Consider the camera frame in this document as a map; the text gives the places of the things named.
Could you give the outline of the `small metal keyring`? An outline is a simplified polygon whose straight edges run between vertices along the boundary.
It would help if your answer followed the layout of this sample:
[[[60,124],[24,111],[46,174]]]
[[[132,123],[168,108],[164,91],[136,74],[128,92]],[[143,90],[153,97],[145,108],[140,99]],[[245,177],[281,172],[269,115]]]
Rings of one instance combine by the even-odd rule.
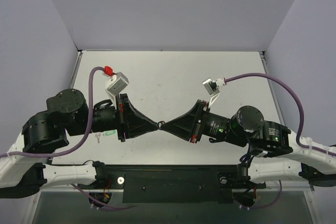
[[[157,124],[158,124],[157,125],[158,128],[160,129],[165,124],[165,122],[164,121],[159,121]]]

